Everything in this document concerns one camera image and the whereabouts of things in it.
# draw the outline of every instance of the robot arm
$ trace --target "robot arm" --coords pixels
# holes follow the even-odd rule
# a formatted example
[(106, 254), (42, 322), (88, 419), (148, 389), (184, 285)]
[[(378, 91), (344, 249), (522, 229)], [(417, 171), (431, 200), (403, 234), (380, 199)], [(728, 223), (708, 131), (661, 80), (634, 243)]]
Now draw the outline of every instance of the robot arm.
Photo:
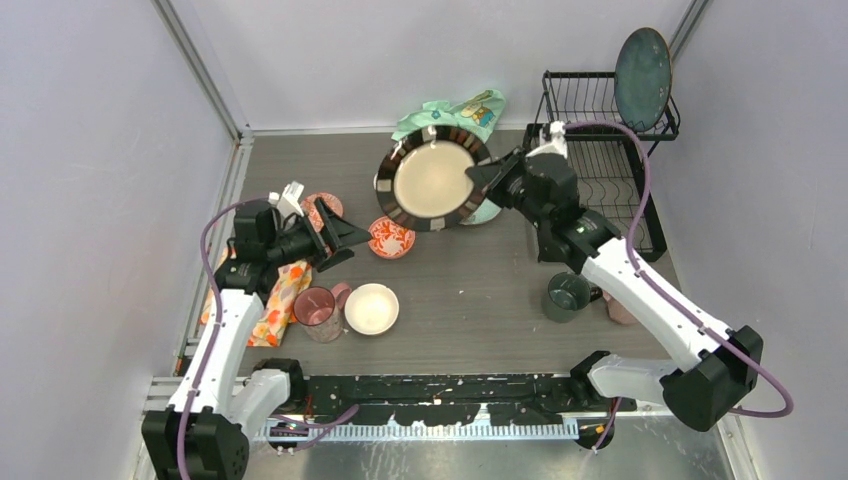
[[(668, 408), (684, 424), (709, 430), (756, 385), (757, 374), (639, 278), (618, 229), (603, 215), (580, 206), (577, 176), (566, 166), (565, 126), (547, 125), (541, 146), (513, 150), (498, 162), (469, 168), (486, 197), (513, 208), (536, 228), (540, 262), (561, 262), (608, 291), (659, 340), (671, 360), (630, 360), (595, 352), (572, 370), (599, 396), (630, 397)], [(759, 362), (762, 339), (750, 327), (737, 332), (702, 311), (639, 261), (673, 299), (721, 338)]]
[[(264, 362), (247, 386), (232, 395), (245, 345), (278, 280), (278, 268), (306, 260), (322, 271), (352, 257), (349, 247), (371, 239), (367, 231), (333, 214), (321, 199), (315, 206), (324, 227), (316, 232), (299, 207), (302, 191), (293, 183), (281, 195), (272, 193), (268, 202), (251, 202), (236, 210), (236, 257), (227, 258), (215, 272), (223, 305), (223, 312), (213, 305), (209, 314), (210, 326), (216, 328), (204, 330), (195, 361), (168, 408), (147, 412), (142, 422), (142, 436), (160, 480), (181, 478), (180, 449), (191, 478), (242, 478), (250, 441), (266, 419), (281, 405), (306, 395), (300, 365), (276, 359)], [(203, 364), (207, 352), (211, 353)], [(180, 444), (178, 423), (190, 395), (194, 397), (188, 428)]]

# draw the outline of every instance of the white wall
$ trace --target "white wall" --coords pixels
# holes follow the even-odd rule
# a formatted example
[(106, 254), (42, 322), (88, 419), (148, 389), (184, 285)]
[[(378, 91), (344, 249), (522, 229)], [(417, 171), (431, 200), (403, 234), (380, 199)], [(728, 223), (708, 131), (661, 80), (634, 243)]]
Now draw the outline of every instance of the white wall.
[(502, 124), (526, 124), (546, 69), (612, 70), (633, 30), (653, 26), (670, 39), (689, 4), (187, 1), (260, 130), (393, 126), (425, 101), (485, 88), (507, 98)]
[(122, 480), (231, 141), (148, 1), (0, 8), (0, 476)]
[[(653, 162), (688, 293), (765, 339), (797, 411), (746, 423), (766, 479), (846, 478), (844, 2), (713, 2), (675, 69), (682, 133)], [(760, 381), (745, 402), (779, 408)]]

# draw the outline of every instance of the plate with black and silver rim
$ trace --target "plate with black and silver rim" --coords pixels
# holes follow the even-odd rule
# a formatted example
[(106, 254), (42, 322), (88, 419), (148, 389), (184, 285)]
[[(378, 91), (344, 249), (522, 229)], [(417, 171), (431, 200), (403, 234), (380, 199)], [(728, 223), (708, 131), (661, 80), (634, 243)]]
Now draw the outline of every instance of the plate with black and silver rim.
[(380, 208), (393, 222), (418, 232), (453, 227), (486, 199), (485, 185), (465, 174), (493, 158), (476, 135), (460, 127), (430, 125), (397, 142), (377, 171)]
[(615, 104), (634, 132), (654, 128), (671, 96), (671, 54), (653, 28), (640, 28), (624, 42), (615, 63)]

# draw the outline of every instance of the orange floral bowl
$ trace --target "orange floral bowl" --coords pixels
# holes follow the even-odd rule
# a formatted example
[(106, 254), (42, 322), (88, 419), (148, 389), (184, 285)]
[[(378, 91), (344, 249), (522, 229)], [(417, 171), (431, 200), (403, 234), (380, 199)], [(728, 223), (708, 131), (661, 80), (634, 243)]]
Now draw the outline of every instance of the orange floral bowl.
[(341, 200), (339, 197), (333, 195), (332, 193), (313, 193), (312, 195), (303, 199), (300, 202), (300, 208), (303, 209), (304, 215), (309, 218), (309, 221), (312, 223), (312, 227), (315, 228), (316, 232), (320, 232), (322, 228), (324, 228), (324, 221), (321, 220), (321, 215), (318, 213), (318, 209), (315, 208), (315, 200), (321, 197), (326, 202), (327, 206), (330, 207), (330, 210), (333, 211), (339, 217), (344, 216), (344, 207), (342, 206)]
[(374, 220), (368, 232), (371, 233), (371, 241), (368, 242), (371, 251), (389, 260), (406, 255), (415, 243), (415, 232), (401, 227), (389, 217)]

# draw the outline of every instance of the pink cup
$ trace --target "pink cup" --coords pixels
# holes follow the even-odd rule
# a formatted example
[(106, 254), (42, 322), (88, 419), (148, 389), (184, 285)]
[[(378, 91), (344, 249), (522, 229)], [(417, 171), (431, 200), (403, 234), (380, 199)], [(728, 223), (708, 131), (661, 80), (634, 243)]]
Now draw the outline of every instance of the pink cup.
[(294, 316), (306, 328), (306, 333), (316, 342), (332, 342), (344, 328), (342, 310), (351, 288), (340, 283), (327, 290), (324, 287), (309, 287), (294, 301)]

